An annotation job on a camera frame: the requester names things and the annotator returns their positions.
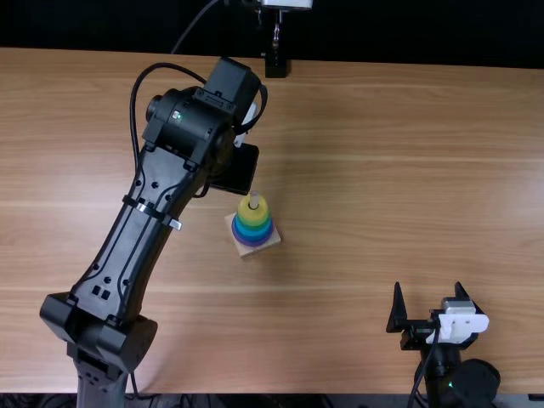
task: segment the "black cable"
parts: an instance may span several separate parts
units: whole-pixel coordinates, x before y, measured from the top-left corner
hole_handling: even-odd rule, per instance
[[[134,371],[130,373],[130,382],[133,384],[133,395],[135,400],[138,400],[138,401],[151,400],[151,404],[153,404],[153,400],[160,395],[160,394],[151,394],[146,396],[140,395],[138,392],[138,386],[136,385],[136,377],[134,376]]]
[[[138,130],[136,128],[136,96],[138,95],[138,89],[145,77],[147,77],[152,71],[159,68],[170,68],[171,70],[183,72],[184,74],[195,78],[198,82],[206,83],[206,80],[198,74],[195,74],[193,71],[184,68],[183,66],[171,64],[169,62],[157,62],[156,64],[150,65],[145,68],[136,78],[134,82],[133,90],[130,93],[130,106],[129,106],[129,117],[130,117],[130,136],[133,142],[133,153],[134,153],[134,165],[136,167],[136,172],[139,167],[139,146],[138,146]]]
[[[425,404],[423,404],[423,401],[420,400],[419,395],[417,395],[417,394],[416,394],[415,401],[417,402],[417,404],[418,404],[421,408],[427,408],[427,407],[425,406]]]
[[[419,397],[419,399],[423,402],[427,402],[427,397],[424,397],[422,396],[422,393],[419,392],[419,389],[417,390],[417,396]]]
[[[195,24],[198,22],[198,20],[201,19],[201,17],[219,0],[211,0],[206,6],[202,8],[201,11],[196,15],[196,17],[190,22],[190,24],[187,26],[185,31],[179,36],[178,41],[176,42],[176,45],[173,46],[172,51],[170,51],[170,54],[176,54],[179,50],[179,46],[184,41],[184,39],[187,37],[187,35],[190,33],[190,31],[193,29]]]
[[[241,125],[239,127],[235,127],[235,134],[243,134],[245,132],[249,132],[251,128],[253,128],[258,120],[261,118],[264,112],[264,108],[266,108],[266,104],[269,101],[269,91],[268,89],[261,83],[261,86],[258,89],[259,93],[261,94],[261,109],[259,110],[258,114],[248,123],[245,125]]]
[[[436,329],[434,330],[433,345],[431,346],[431,349],[429,350],[427,354],[427,358],[425,359],[425,362],[423,363],[421,371],[419,371],[417,380],[414,382],[414,386],[411,389],[410,398],[408,398],[408,404],[406,405],[406,408],[411,408],[412,405],[414,404],[416,391],[419,388],[419,384],[421,383],[423,376],[425,375],[425,371],[427,370],[427,366],[429,362],[431,361],[431,357],[434,354],[434,350],[436,349],[436,346],[439,343],[439,335],[440,335],[440,327],[436,327]]]
[[[334,408],[334,404],[332,403],[331,399],[326,394],[323,394],[323,400],[325,400],[329,408]]]

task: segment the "wooden base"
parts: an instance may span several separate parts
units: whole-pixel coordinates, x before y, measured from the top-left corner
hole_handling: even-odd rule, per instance
[[[227,228],[229,229],[229,234],[232,236],[232,239],[235,242],[236,249],[238,250],[238,253],[240,254],[240,258],[244,258],[248,255],[251,255],[252,253],[262,251],[263,249],[273,247],[274,245],[277,245],[281,242],[280,233],[278,232],[278,229],[274,225],[274,232],[272,232],[272,235],[270,236],[270,239],[266,241],[263,245],[260,246],[246,246],[244,244],[241,244],[235,236],[232,234],[232,219],[235,217],[236,213],[227,215],[224,218],[225,223],[227,223]]]

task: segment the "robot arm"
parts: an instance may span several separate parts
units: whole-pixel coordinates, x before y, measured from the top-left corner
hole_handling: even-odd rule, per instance
[[[402,332],[402,350],[420,351],[411,399],[425,377],[429,408],[491,408],[501,383],[499,371],[482,360],[462,362],[460,353],[487,329],[489,319],[459,282],[455,294],[443,298],[442,309],[431,310],[430,319],[409,320],[400,284],[395,283],[386,332]]]
[[[145,288],[180,213],[200,188],[246,194],[258,149],[235,136],[258,91],[251,70],[221,59],[203,88],[155,97],[139,166],[99,254],[70,292],[48,295],[40,315],[68,343],[79,377],[78,408],[122,406],[128,373],[149,350],[157,324],[139,314]]]

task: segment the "black background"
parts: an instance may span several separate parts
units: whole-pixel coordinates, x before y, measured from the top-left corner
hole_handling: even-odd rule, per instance
[[[167,53],[207,0],[2,0],[0,46]],[[182,54],[259,56],[256,16],[216,4]],[[292,59],[544,67],[544,1],[314,0],[285,18]]]

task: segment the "wooden table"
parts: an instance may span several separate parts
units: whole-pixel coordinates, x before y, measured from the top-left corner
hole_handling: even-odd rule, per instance
[[[216,62],[0,50],[0,391],[76,389],[38,310],[110,229],[133,176],[130,88],[159,60]],[[294,61],[265,83],[253,186],[284,242],[241,260],[224,225],[240,198],[190,203],[145,296],[159,331],[140,387],[407,393],[419,355],[385,333],[394,283],[426,318],[461,281],[491,320],[463,357],[495,365],[503,393],[543,392],[544,72]],[[153,95],[192,84],[153,74],[139,129]]]

